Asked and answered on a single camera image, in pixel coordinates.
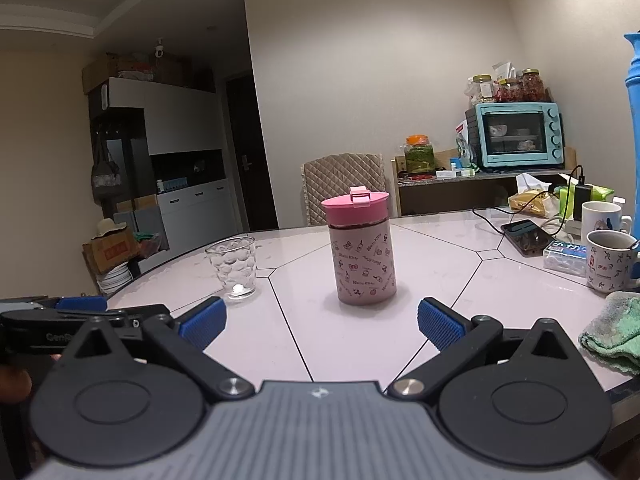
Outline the person's left hand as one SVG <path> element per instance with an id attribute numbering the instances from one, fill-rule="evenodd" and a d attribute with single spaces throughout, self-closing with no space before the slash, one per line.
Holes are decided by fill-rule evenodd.
<path id="1" fill-rule="evenodd" d="M 1 365 L 0 396 L 2 403 L 25 401 L 38 388 L 61 356 L 22 356 Z"/>

